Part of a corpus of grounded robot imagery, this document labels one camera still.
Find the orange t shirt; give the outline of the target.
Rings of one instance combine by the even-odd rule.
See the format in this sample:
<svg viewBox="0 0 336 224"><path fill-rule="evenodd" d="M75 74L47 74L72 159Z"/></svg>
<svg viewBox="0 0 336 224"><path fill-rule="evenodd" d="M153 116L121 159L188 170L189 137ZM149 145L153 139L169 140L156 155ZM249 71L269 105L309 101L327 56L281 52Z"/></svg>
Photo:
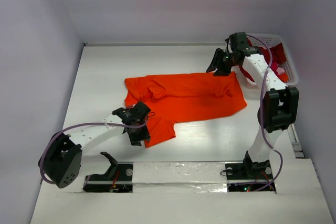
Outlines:
<svg viewBox="0 0 336 224"><path fill-rule="evenodd" d="M174 125L234 115L247 105L236 74L161 74L126 78L126 106L139 101L154 115L148 119L149 148L176 137Z"/></svg>

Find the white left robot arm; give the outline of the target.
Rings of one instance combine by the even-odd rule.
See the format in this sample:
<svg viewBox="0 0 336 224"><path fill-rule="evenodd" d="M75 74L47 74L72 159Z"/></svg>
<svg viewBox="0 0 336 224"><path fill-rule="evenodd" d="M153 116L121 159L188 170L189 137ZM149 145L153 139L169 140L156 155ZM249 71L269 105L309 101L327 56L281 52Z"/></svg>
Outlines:
<svg viewBox="0 0 336 224"><path fill-rule="evenodd" d="M137 102L115 109L101 122L76 124L55 133L38 161L42 180L60 189L69 186L80 173L83 154L113 137L126 134L132 146L149 143L150 113L147 105Z"/></svg>

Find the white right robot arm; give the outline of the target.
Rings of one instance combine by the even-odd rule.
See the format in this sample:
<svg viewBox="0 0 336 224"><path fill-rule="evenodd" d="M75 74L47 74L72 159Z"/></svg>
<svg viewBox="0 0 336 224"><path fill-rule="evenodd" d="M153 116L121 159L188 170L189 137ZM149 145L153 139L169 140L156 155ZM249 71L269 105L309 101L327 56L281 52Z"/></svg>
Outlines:
<svg viewBox="0 0 336 224"><path fill-rule="evenodd" d="M225 166L225 176L229 180L255 180L270 168L269 157L277 139L297 117L298 89L278 78L271 69L272 60L266 60L262 49L250 45L248 38L245 32L231 34L225 40L226 50L217 48L206 70L215 76L227 76L232 67L239 66L261 89L258 133L243 161Z"/></svg>

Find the white plastic basket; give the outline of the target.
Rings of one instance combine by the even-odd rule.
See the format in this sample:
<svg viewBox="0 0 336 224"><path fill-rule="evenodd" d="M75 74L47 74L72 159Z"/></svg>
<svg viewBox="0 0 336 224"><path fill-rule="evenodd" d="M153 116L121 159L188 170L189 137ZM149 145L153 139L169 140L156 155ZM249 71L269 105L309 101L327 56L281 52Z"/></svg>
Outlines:
<svg viewBox="0 0 336 224"><path fill-rule="evenodd" d="M288 86L296 86L299 79L285 41L279 35L274 34L252 34L252 36L258 39L248 37L248 43L251 46L261 48L267 63L270 59L269 52L260 40L270 49L272 53L271 69L280 80Z"/></svg>

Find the dark red t shirt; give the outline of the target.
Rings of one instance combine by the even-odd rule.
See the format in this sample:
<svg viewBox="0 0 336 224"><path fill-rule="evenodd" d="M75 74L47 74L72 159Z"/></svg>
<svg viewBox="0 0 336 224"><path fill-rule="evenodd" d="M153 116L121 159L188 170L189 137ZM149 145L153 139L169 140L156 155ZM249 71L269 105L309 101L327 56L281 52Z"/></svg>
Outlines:
<svg viewBox="0 0 336 224"><path fill-rule="evenodd" d="M269 54L268 50L263 48L263 47L261 47L260 50L261 50L262 54L264 55L266 63L269 64L270 54ZM280 43L280 44L278 44L274 47L271 47L270 51L272 53L272 62L277 62L278 65L280 65L280 64L283 64L287 61L282 43ZM251 82L254 82L254 79L251 77L251 75L246 70L243 69L243 67L239 66L239 69L240 69L241 73L247 79L249 79ZM289 77L286 73L281 75L281 76L278 76L278 78L284 83L287 83L289 81Z"/></svg>

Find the pink cloth in basket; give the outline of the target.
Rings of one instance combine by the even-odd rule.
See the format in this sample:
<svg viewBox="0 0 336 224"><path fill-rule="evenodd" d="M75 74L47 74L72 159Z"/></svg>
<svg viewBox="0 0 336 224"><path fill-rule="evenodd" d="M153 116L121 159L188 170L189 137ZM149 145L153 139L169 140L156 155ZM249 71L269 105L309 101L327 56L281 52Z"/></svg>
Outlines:
<svg viewBox="0 0 336 224"><path fill-rule="evenodd" d="M284 69L280 67L277 62L272 62L271 70L276 74L276 76L281 76L285 74Z"/></svg>

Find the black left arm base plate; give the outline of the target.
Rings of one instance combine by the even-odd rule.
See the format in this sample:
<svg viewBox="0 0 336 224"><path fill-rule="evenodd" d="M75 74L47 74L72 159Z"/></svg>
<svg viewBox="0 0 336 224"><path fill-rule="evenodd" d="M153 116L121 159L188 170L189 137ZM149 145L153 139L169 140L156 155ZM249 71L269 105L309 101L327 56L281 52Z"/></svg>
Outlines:
<svg viewBox="0 0 336 224"><path fill-rule="evenodd" d="M83 190L87 193L131 193L133 163L110 165L104 174L85 177Z"/></svg>

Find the metal rail right table edge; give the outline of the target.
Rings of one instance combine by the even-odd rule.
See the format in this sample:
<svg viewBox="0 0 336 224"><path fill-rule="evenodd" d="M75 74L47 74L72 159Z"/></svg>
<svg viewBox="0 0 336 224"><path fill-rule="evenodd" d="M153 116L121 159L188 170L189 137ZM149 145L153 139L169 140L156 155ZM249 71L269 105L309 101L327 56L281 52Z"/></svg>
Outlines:
<svg viewBox="0 0 336 224"><path fill-rule="evenodd" d="M301 147L301 143L299 141L295 126L291 124L288 127L287 131L288 131L289 139L291 141L291 145L292 145L292 149L293 149L295 157L298 159L305 159L305 154Z"/></svg>

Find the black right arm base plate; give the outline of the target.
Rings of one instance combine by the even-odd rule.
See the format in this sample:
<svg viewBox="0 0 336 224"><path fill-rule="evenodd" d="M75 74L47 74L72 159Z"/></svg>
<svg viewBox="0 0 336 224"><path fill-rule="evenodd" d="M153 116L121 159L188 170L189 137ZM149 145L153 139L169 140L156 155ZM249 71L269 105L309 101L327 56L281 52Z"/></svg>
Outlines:
<svg viewBox="0 0 336 224"><path fill-rule="evenodd" d="M269 161L261 168L250 170L244 163L226 163L221 175L226 177L230 193L256 191L273 180Z"/></svg>

